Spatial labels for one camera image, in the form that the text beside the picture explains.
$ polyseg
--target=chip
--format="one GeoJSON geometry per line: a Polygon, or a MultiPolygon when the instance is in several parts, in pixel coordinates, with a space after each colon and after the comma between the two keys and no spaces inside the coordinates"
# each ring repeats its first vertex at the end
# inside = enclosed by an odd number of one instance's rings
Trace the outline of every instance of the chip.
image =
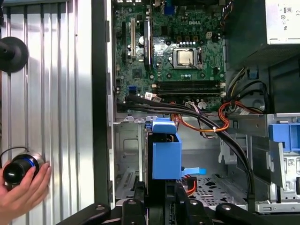
{"type": "Polygon", "coordinates": [[[143,16],[142,16],[142,15],[137,15],[137,16],[136,16],[136,20],[139,21],[139,20],[142,20],[142,19],[143,19],[143,16]]]}
{"type": "Polygon", "coordinates": [[[193,51],[178,51],[178,64],[179,65],[193,65],[194,53],[193,51]]]}
{"type": "Polygon", "coordinates": [[[142,77],[142,70],[141,69],[133,69],[132,70],[132,77],[134,79],[141,79],[141,77],[142,77]]]}
{"type": "Polygon", "coordinates": [[[161,35],[163,35],[163,36],[168,35],[168,27],[167,26],[161,26],[161,35]]]}

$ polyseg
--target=finger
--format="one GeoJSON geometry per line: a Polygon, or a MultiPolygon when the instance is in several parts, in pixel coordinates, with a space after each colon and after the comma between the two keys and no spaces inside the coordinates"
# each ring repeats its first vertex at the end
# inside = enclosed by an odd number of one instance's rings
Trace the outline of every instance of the finger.
{"type": "Polygon", "coordinates": [[[32,167],[27,171],[20,185],[8,192],[3,199],[3,203],[12,203],[22,197],[29,190],[35,170],[36,168],[32,167]]]}
{"type": "Polygon", "coordinates": [[[3,185],[4,184],[4,179],[3,179],[3,171],[4,171],[4,168],[10,164],[10,161],[7,161],[4,166],[2,167],[2,169],[0,170],[0,185],[3,185]]]}
{"type": "Polygon", "coordinates": [[[33,202],[30,207],[33,209],[34,207],[39,205],[47,197],[48,193],[49,193],[49,189],[47,187],[47,189],[43,192],[43,194],[35,202],[33,202]]]}
{"type": "Polygon", "coordinates": [[[34,187],[32,190],[30,187],[29,195],[26,194],[27,196],[20,198],[20,201],[22,201],[20,203],[21,204],[28,203],[30,205],[33,204],[47,189],[49,181],[50,181],[50,176],[51,176],[51,168],[49,167],[46,169],[46,173],[44,173],[44,175],[42,177],[42,181],[38,182],[38,187],[37,188],[34,187]]]}
{"type": "Polygon", "coordinates": [[[49,168],[48,163],[42,165],[40,171],[37,173],[36,177],[31,182],[31,185],[30,185],[28,191],[22,197],[17,199],[16,203],[18,203],[19,205],[25,204],[29,199],[31,199],[35,195],[35,193],[38,191],[41,184],[43,183],[44,178],[46,177],[46,173],[47,173],[48,168],[49,168]]]}

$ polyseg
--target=corrugated metal panel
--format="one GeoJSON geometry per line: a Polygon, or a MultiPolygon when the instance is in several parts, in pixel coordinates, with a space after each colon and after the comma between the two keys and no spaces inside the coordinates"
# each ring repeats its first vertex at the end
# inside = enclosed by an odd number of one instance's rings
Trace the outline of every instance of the corrugated metal panel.
{"type": "Polygon", "coordinates": [[[12,224],[54,225],[94,202],[91,0],[5,14],[2,37],[22,39],[30,59],[22,71],[2,75],[2,149],[25,145],[52,165],[47,199],[12,224]]]}

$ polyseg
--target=white label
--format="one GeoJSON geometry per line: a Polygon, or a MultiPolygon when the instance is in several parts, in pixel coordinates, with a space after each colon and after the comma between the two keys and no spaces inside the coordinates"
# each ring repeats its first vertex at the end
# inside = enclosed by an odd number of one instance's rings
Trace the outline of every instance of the white label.
{"type": "Polygon", "coordinates": [[[162,100],[162,98],[155,96],[153,98],[153,102],[160,102],[162,100]]]}
{"type": "Polygon", "coordinates": [[[300,42],[299,0],[266,0],[266,16],[270,44],[300,42]]]}
{"type": "Polygon", "coordinates": [[[146,92],[145,93],[145,99],[147,99],[147,100],[152,100],[152,96],[153,96],[153,94],[152,93],[150,93],[150,92],[146,92]]]}

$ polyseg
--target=green circuit board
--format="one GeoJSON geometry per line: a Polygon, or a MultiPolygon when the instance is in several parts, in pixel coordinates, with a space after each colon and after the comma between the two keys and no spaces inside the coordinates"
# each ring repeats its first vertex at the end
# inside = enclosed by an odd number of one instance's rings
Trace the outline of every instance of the green circuit board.
{"type": "MultiPolygon", "coordinates": [[[[152,64],[150,69],[146,69],[142,45],[146,6],[118,6],[115,9],[115,77],[118,101],[124,101],[130,87],[136,87],[136,94],[143,98],[146,92],[152,92],[152,85],[157,81],[225,80],[221,8],[207,10],[175,7],[173,13],[166,15],[164,6],[152,6],[151,11],[152,64]],[[132,22],[135,23],[134,58],[128,55],[132,53],[132,22]],[[174,50],[177,49],[186,49],[182,60],[189,59],[189,62],[194,59],[189,58],[189,55],[198,54],[199,65],[184,69],[174,67],[172,59],[176,57],[174,50]]],[[[222,99],[209,96],[198,98],[195,103],[202,101],[206,103],[207,110],[215,111],[222,99]]]]}

